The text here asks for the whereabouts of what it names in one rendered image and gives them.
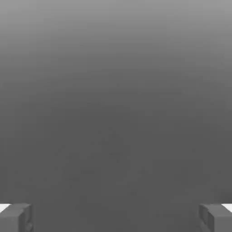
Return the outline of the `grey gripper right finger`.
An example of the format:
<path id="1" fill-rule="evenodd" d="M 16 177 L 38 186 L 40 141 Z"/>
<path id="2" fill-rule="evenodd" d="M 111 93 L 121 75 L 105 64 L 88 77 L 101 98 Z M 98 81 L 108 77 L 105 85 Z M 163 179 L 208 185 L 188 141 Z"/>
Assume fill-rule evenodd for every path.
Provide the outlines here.
<path id="1" fill-rule="evenodd" d="M 200 204 L 200 232 L 232 232 L 232 203 Z"/>

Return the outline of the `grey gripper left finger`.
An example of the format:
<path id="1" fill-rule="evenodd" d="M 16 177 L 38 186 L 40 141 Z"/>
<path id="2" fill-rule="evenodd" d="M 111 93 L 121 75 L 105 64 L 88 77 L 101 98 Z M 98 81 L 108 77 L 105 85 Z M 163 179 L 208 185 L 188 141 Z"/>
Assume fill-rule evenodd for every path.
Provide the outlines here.
<path id="1" fill-rule="evenodd" d="M 0 232 L 34 232 L 33 206 L 0 203 Z"/>

